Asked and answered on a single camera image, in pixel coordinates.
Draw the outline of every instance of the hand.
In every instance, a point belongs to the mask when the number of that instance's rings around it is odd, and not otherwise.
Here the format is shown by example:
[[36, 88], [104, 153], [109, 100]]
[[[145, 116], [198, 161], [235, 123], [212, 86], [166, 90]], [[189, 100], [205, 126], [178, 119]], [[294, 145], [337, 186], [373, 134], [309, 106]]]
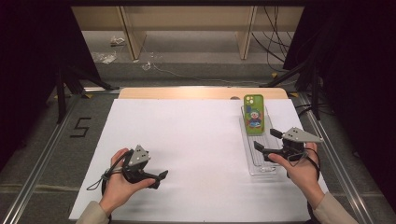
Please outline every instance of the hand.
[[[128, 148], [120, 149], [112, 158], [111, 165], [121, 157], [125, 152], [129, 151]], [[122, 166], [122, 160], [116, 167]], [[138, 183], [129, 183], [121, 173], [113, 174], [107, 182], [105, 193], [99, 205], [105, 211], [107, 216], [118, 207], [125, 204], [128, 199], [138, 190], [147, 188], [155, 182], [155, 179], [144, 179]]]
[[[318, 151], [318, 146], [315, 143], [306, 143], [305, 147], [311, 148], [315, 152]], [[307, 150], [308, 157], [318, 164], [318, 156], [312, 150]], [[303, 192], [312, 208], [316, 209], [323, 199], [324, 193], [318, 183], [318, 174], [314, 165], [307, 159], [302, 159], [293, 167], [289, 161], [275, 153], [269, 154], [268, 157], [286, 169], [291, 181]]]

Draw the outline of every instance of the clear plastic container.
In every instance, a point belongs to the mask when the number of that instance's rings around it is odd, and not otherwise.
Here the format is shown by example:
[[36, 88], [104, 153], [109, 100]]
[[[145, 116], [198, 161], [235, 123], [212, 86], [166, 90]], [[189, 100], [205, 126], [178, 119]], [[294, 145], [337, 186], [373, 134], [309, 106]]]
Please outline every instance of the clear plastic container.
[[245, 152], [247, 155], [247, 165], [250, 175], [265, 175], [275, 177], [279, 164], [265, 161], [262, 153], [254, 148], [254, 141], [262, 144], [265, 148], [281, 149], [282, 142], [270, 134], [273, 128], [271, 119], [268, 116], [267, 108], [264, 107], [264, 133], [259, 135], [247, 135], [244, 122], [244, 108], [241, 107], [242, 116], [239, 120], [242, 138], [244, 141]]

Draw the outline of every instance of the phone case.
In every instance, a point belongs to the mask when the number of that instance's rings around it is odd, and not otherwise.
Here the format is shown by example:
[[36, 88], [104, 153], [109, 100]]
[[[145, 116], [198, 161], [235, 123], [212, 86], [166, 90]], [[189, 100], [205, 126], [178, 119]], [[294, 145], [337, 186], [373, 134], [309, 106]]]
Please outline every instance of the phone case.
[[259, 135], [264, 132], [264, 99], [259, 94], [244, 97], [244, 120], [247, 135]]

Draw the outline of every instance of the wire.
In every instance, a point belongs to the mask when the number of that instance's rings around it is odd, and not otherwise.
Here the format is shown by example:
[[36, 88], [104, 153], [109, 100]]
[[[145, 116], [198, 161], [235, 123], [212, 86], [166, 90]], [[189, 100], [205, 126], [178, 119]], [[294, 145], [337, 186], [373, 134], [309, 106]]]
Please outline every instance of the wire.
[[303, 106], [311, 106], [311, 104], [308, 104], [308, 105], [297, 105], [294, 108], [299, 108], [299, 107], [303, 107]]
[[274, 22], [274, 23], [272, 22], [272, 20], [271, 20], [269, 14], [268, 14], [268, 11], [267, 11], [266, 7], [263, 7], [263, 8], [264, 8], [265, 14], [266, 14], [266, 16], [267, 16], [267, 18], [268, 18], [268, 21], [271, 23], [271, 26], [272, 26], [272, 28], [273, 28], [273, 34], [272, 34], [272, 36], [271, 36], [271, 41], [273, 41], [272, 38], [273, 38], [274, 33], [275, 33], [278, 42], [281, 43], [281, 45], [279, 45], [279, 48], [280, 48], [280, 50], [282, 51], [282, 54], [286, 57], [286, 55], [285, 55], [285, 53], [283, 52], [283, 49], [282, 49], [282, 45], [283, 45], [282, 39], [280, 38], [279, 33], [278, 33], [278, 31], [277, 31], [277, 13], [278, 13], [278, 11], [279, 11], [279, 7], [275, 7], [275, 10], [274, 10], [274, 12], [275, 12], [275, 22]]
[[262, 31], [262, 34], [263, 34], [265, 37], [267, 37], [267, 39], [269, 39], [270, 41], [272, 41], [272, 42], [274, 42], [274, 43], [276, 43], [276, 44], [278, 44], [278, 45], [282, 45], [282, 46], [284, 46], [284, 47], [286, 47], [286, 48], [290, 48], [289, 45], [286, 45], [286, 44], [283, 44], [283, 43], [279, 43], [279, 42], [277, 42], [277, 41], [271, 39], [268, 35], [265, 34], [264, 31]]
[[[318, 111], [319, 112], [322, 112], [322, 113], [324, 113], [324, 114], [327, 114], [327, 115], [334, 115], [334, 113], [329, 113], [329, 112], [325, 112], [325, 111], [323, 111], [323, 110], [319, 110], [319, 108], [321, 108], [321, 107], [329, 107], [328, 105], [325, 105], [325, 106], [318, 106]], [[298, 117], [300, 117], [300, 116], [302, 116], [304, 113], [306, 113], [306, 112], [308, 112], [309, 110], [312, 110], [314, 107], [312, 106], [312, 105], [310, 105], [310, 106], [308, 106], [306, 109], [304, 109], [303, 111], [301, 111], [299, 114], [298, 114]]]
[[281, 73], [285, 73], [285, 72], [286, 72], [286, 71], [281, 71], [281, 70], [275, 69], [275, 68], [270, 64], [268, 58], [269, 58], [269, 57], [268, 57], [268, 51], [267, 51], [267, 63], [268, 63], [268, 66], [270, 66], [270, 68], [272, 68], [274, 71], [281, 72]]
[[125, 152], [122, 156], [120, 156], [114, 163], [113, 165], [111, 165], [111, 167], [105, 171], [104, 174], [102, 174], [102, 176], [100, 177], [100, 179], [98, 181], [96, 181], [94, 184], [90, 185], [89, 187], [87, 187], [87, 190], [94, 190], [97, 189], [99, 187], [99, 184], [102, 180], [107, 181], [111, 175], [113, 174], [117, 174], [120, 172], [119, 169], [116, 168], [117, 164], [124, 159], [127, 155], [131, 154], [131, 151]]
[[317, 164], [317, 167], [319, 168], [319, 170], [320, 170], [320, 157], [319, 157], [319, 155], [318, 155], [318, 153], [314, 150], [314, 149], [312, 149], [312, 148], [310, 148], [310, 147], [306, 147], [305, 148], [305, 150], [311, 150], [311, 151], [313, 151], [314, 153], [315, 153], [315, 155], [317, 155], [317, 157], [318, 157], [318, 164]]
[[235, 83], [253, 83], [253, 84], [259, 84], [259, 85], [267, 84], [267, 83], [255, 82], [255, 81], [230, 81], [230, 80], [218, 79], [218, 78], [199, 78], [199, 77], [183, 76], [183, 75], [179, 75], [179, 74], [176, 74], [176, 73], [168, 71], [168, 70], [161, 69], [161, 68], [157, 67], [157, 65], [155, 65], [155, 63], [152, 63], [152, 64], [156, 70], [158, 70], [160, 72], [172, 74], [176, 77], [192, 78], [192, 79], [196, 79], [196, 80], [200, 80], [200, 81], [221, 81], [221, 82], [233, 83], [233, 84], [235, 84]]
[[288, 34], [288, 36], [290, 37], [290, 40], [293, 39], [293, 37], [291, 37], [291, 35], [289, 34], [289, 32], [286, 32], [286, 34]]
[[256, 38], [256, 36], [251, 33], [251, 35], [254, 37], [254, 39], [256, 40], [256, 42], [260, 45], [260, 47], [262, 47], [267, 53], [271, 54], [272, 56], [276, 57], [278, 60], [280, 60], [282, 63], [285, 62], [285, 60], [277, 57], [271, 50], [269, 50], [268, 48], [266, 48], [262, 43], [260, 43], [260, 41]]

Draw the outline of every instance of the white paper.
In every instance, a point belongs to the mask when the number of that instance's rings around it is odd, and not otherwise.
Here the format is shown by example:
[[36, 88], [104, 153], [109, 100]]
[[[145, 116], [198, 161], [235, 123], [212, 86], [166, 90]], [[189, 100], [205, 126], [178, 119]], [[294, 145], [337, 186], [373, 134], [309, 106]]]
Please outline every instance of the white paper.
[[[273, 127], [301, 127], [290, 100], [266, 100]], [[113, 220], [267, 222], [309, 219], [306, 198], [278, 172], [251, 176], [239, 125], [239, 100], [115, 100], [78, 193], [70, 219], [79, 218], [100, 189], [87, 191], [124, 147], [141, 145], [151, 160], [145, 172], [169, 170], [158, 189], [138, 191]], [[321, 178], [323, 190], [327, 187]]]

